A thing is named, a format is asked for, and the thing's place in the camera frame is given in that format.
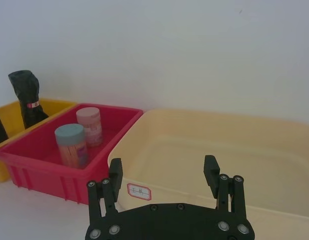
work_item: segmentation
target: red-white tag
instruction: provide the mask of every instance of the red-white tag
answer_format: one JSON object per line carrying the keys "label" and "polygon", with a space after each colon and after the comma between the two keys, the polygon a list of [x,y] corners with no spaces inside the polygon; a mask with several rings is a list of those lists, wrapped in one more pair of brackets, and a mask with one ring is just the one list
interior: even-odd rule
{"label": "red-white tag", "polygon": [[39,101],[36,101],[36,102],[34,102],[34,103],[28,103],[27,105],[26,105],[26,107],[28,108],[28,109],[34,109],[34,108],[36,108],[36,107],[38,107],[40,104],[39,104]]}
{"label": "red-white tag", "polygon": [[151,190],[148,187],[128,183],[127,188],[128,188],[128,194],[131,197],[147,201],[151,200]]}

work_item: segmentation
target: screw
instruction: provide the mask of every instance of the screw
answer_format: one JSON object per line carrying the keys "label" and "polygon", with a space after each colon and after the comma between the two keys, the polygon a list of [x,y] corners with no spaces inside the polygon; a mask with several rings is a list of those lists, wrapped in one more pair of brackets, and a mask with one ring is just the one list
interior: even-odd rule
{"label": "screw", "polygon": [[229,225],[228,225],[228,223],[226,223],[225,221],[220,221],[219,223],[218,223],[218,227],[222,230],[222,231],[229,231]]}
{"label": "screw", "polygon": [[220,178],[221,178],[222,180],[227,180],[227,179],[228,179],[228,177],[227,177],[226,175],[221,175]]}
{"label": "screw", "polygon": [[109,228],[109,233],[111,235],[116,235],[117,233],[119,233],[120,231],[120,227],[118,225],[112,225],[110,228]]}
{"label": "screw", "polygon": [[179,203],[177,206],[176,206],[177,209],[179,210],[184,210],[185,209],[185,205]]}
{"label": "screw", "polygon": [[243,224],[239,224],[238,225],[238,230],[240,233],[242,234],[248,234],[249,233],[249,228],[247,228],[245,225]]}
{"label": "screw", "polygon": [[235,178],[234,178],[237,182],[242,182],[242,178],[241,177],[239,177],[239,176],[236,176]]}
{"label": "screw", "polygon": [[158,210],[158,206],[157,205],[151,205],[150,209],[151,209],[151,211],[157,211]]}
{"label": "screw", "polygon": [[90,232],[90,238],[91,239],[97,239],[101,235],[101,231],[99,229],[94,229]]}

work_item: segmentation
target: red plastic bin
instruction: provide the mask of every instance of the red plastic bin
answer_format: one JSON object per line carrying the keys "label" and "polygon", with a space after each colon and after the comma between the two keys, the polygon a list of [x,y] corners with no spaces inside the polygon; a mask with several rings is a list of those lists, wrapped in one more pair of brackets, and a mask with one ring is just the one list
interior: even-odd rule
{"label": "red plastic bin", "polygon": [[[86,107],[100,109],[103,143],[88,148],[89,164],[84,169],[62,165],[55,129],[76,123],[76,112]],[[99,104],[78,104],[0,148],[0,160],[8,167],[18,187],[88,204],[86,184],[108,176],[108,155],[129,128],[141,117],[142,110]]]}

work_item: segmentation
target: cylindrical container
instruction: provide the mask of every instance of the cylindrical container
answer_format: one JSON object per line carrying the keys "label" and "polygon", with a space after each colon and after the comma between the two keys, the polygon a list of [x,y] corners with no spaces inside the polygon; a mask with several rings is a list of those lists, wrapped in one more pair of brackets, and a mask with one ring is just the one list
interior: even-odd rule
{"label": "cylindrical container", "polygon": [[84,127],[72,123],[58,127],[55,139],[65,166],[82,168],[88,160]]}
{"label": "cylindrical container", "polygon": [[84,127],[85,141],[88,147],[102,143],[102,128],[99,108],[85,107],[76,112],[76,119]]}

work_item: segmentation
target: white wall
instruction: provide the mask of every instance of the white wall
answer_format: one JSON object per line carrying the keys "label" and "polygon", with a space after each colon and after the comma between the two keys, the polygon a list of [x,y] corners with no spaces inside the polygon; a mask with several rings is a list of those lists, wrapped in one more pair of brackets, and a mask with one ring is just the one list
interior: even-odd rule
{"label": "white wall", "polygon": [[0,105],[43,97],[309,122],[309,0],[0,0]]}

